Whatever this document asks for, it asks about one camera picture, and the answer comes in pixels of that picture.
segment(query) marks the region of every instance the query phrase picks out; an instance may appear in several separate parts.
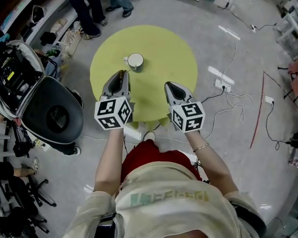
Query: round table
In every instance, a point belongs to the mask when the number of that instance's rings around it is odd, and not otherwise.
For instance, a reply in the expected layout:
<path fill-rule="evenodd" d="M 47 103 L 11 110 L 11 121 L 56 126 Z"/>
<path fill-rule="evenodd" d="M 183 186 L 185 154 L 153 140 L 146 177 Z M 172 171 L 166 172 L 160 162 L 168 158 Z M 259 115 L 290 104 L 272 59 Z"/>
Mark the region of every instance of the round table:
<path fill-rule="evenodd" d="M 133 72 L 124 57 L 140 53 L 144 66 Z M 179 83 L 192 92 L 198 66 L 191 48 L 173 32 L 151 25 L 133 26 L 110 36 L 97 50 L 90 67 L 90 83 L 99 100 L 107 80 L 119 70 L 129 70 L 133 121 L 157 121 L 169 113 L 164 93 L 167 81 Z"/>

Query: shirt sleeve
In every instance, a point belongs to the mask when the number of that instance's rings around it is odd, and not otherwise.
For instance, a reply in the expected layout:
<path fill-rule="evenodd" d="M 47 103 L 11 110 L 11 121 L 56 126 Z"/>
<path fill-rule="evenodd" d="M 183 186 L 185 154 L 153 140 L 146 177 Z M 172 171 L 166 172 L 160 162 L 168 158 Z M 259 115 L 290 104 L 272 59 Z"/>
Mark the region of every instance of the shirt sleeve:
<path fill-rule="evenodd" d="M 234 207 L 243 227 L 254 238 L 261 238 L 266 232 L 266 224 L 256 210 L 254 200 L 248 192 L 230 192 L 224 196 Z"/>
<path fill-rule="evenodd" d="M 102 215 L 111 209 L 112 196 L 104 191 L 92 192 L 82 206 L 79 206 L 74 220 L 63 238 L 94 237 Z"/>

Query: red shorts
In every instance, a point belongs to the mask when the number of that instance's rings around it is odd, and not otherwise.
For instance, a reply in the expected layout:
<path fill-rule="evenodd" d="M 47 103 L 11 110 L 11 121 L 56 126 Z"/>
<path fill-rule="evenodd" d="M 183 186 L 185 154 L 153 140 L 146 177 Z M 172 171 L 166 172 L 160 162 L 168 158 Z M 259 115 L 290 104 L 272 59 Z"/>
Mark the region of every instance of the red shorts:
<path fill-rule="evenodd" d="M 121 170 L 121 182 L 134 169 L 156 161 L 166 161 L 180 164 L 191 171 L 198 180 L 202 181 L 199 172 L 192 166 L 190 159 L 179 151 L 167 151 L 161 153 L 154 142 L 149 139 L 141 142 L 126 156 Z"/>

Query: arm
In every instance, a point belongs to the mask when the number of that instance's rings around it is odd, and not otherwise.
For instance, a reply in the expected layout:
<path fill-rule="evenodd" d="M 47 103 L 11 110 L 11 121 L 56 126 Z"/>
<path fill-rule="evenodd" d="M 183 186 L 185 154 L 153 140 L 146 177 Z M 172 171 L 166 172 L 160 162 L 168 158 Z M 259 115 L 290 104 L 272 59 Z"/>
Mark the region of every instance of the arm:
<path fill-rule="evenodd" d="M 114 195 L 119 189 L 123 143 L 123 129 L 113 129 L 109 132 L 103 155 L 97 167 L 94 191 L 105 191 Z"/>
<path fill-rule="evenodd" d="M 185 133 L 193 150 L 204 146 L 207 142 L 198 131 Z M 222 195 L 238 191 L 227 165 L 210 145 L 195 152 L 210 183 L 218 188 Z"/>

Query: white t-shirt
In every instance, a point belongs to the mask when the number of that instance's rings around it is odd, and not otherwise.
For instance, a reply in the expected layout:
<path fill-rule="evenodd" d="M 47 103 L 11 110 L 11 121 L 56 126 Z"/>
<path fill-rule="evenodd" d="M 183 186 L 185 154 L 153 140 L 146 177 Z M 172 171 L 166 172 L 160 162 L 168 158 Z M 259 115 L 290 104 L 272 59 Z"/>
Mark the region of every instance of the white t-shirt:
<path fill-rule="evenodd" d="M 126 177 L 115 201 L 106 192 L 93 192 L 78 208 L 64 238 L 93 238 L 101 215 L 114 211 L 122 238 L 162 238 L 191 230 L 208 238 L 257 238 L 228 200 L 259 216 L 248 195 L 236 191 L 222 196 L 182 165 L 153 162 Z"/>

